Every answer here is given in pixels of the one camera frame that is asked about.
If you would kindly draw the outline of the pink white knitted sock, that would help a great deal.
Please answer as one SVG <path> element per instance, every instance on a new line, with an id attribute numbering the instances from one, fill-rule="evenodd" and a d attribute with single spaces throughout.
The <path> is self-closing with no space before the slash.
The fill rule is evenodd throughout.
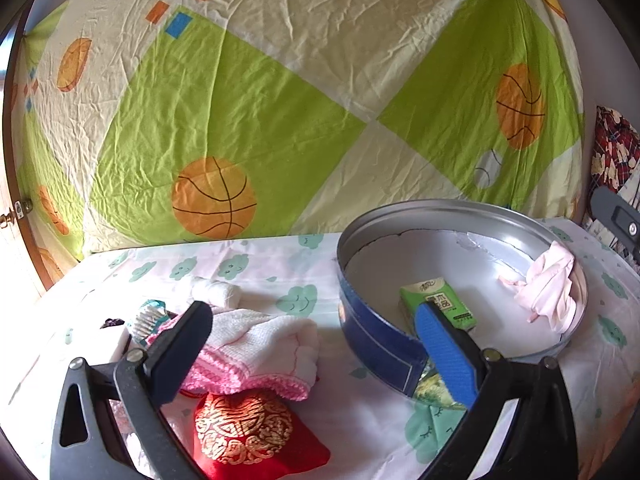
<path id="1" fill-rule="evenodd" d="M 317 380 L 320 337 L 309 318 L 213 308 L 212 329 L 180 390 L 190 396 L 267 389 L 305 401 Z"/>

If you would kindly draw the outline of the green basketball print sheet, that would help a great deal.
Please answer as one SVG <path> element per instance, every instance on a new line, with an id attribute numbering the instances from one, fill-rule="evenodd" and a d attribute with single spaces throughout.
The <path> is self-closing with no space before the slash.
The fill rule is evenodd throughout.
<path id="1" fill-rule="evenodd" d="M 41 3 L 12 90 L 54 280 L 96 252 L 336 232 L 403 200 L 572 218 L 584 188 L 558 0 Z"/>

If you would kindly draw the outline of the cloud print table cloth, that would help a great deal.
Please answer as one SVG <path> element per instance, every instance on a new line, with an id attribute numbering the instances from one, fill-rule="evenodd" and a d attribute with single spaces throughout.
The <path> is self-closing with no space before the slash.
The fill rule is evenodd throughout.
<path id="1" fill-rule="evenodd" d="M 634 479 L 639 277 L 573 222 L 424 211 L 85 258 L 1 318 L 41 479 Z"/>

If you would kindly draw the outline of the red gold embroidered pouch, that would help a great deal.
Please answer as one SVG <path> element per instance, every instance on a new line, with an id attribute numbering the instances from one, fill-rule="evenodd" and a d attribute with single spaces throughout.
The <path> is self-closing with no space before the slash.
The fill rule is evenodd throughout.
<path id="1" fill-rule="evenodd" d="M 330 450 L 270 390 L 206 394 L 194 411 L 193 458 L 209 479 L 282 479 L 318 469 Z"/>

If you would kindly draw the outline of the red plaid hanging cloth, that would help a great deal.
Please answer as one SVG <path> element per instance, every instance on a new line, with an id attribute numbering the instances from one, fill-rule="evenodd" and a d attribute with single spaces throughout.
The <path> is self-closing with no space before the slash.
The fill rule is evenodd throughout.
<path id="1" fill-rule="evenodd" d="M 597 106 L 591 154 L 591 184 L 620 192 L 639 167 L 639 133 L 614 108 Z"/>

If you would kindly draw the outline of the round butter cookie tin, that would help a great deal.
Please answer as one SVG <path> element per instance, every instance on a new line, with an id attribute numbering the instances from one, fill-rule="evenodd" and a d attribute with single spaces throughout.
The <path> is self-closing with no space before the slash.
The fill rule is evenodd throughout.
<path id="1" fill-rule="evenodd" d="M 415 396 L 435 367 L 400 293 L 444 281 L 475 318 L 471 337 L 480 348 L 525 363 L 557 356 L 587 307 L 582 267 L 575 263 L 570 272 L 577 311 L 560 334 L 545 318 L 530 320 L 511 284 L 525 280 L 558 239 L 524 214 L 464 200 L 410 200 L 366 212 L 344 229 L 336 248 L 341 326 L 349 347 L 390 388 Z"/>

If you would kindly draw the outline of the green tissue pack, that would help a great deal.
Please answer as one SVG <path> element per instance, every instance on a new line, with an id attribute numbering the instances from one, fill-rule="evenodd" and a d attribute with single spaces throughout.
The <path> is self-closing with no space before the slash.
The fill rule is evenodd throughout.
<path id="1" fill-rule="evenodd" d="M 439 307 L 445 318 L 458 330 L 469 332 L 477 324 L 472 312 L 444 278 L 430 278 L 399 289 L 399 309 L 412 334 L 416 310 L 424 302 L 431 302 Z"/>

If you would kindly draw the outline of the pink soft cloth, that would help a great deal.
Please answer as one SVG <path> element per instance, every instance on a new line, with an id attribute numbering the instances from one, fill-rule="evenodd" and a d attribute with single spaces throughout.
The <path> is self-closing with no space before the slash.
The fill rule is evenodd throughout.
<path id="1" fill-rule="evenodd" d="M 525 278 L 501 273 L 499 281 L 514 292 L 515 303 L 528 313 L 527 322 L 545 318 L 553 333 L 562 335 L 570 329 L 578 312 L 572 297 L 575 257 L 561 243 L 552 242 L 528 268 Z"/>

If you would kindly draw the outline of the white rolled cloth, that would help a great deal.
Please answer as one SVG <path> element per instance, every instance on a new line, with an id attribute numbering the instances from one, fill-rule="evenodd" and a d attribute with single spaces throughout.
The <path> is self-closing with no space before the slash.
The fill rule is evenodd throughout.
<path id="1" fill-rule="evenodd" d="M 224 309 L 236 309 L 242 297 L 239 286 L 221 281 L 194 281 L 191 292 L 194 300 Z"/>

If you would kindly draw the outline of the teal bristle brush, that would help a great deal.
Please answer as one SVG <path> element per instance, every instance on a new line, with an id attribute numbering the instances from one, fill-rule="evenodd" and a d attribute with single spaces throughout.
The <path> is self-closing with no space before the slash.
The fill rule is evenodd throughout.
<path id="1" fill-rule="evenodd" d="M 160 326 L 170 321 L 174 315 L 167 310 L 162 300 L 148 300 L 137 310 L 127 328 L 131 338 L 140 344 L 149 336 L 156 334 Z"/>

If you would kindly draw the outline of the dark purple scrunchie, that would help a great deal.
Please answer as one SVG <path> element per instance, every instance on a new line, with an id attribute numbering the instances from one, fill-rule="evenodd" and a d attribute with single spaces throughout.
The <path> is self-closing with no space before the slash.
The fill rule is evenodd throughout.
<path id="1" fill-rule="evenodd" d="M 101 328 L 109 328 L 115 326 L 122 326 L 125 324 L 125 321 L 121 318 L 107 318 L 104 323 L 101 325 Z"/>

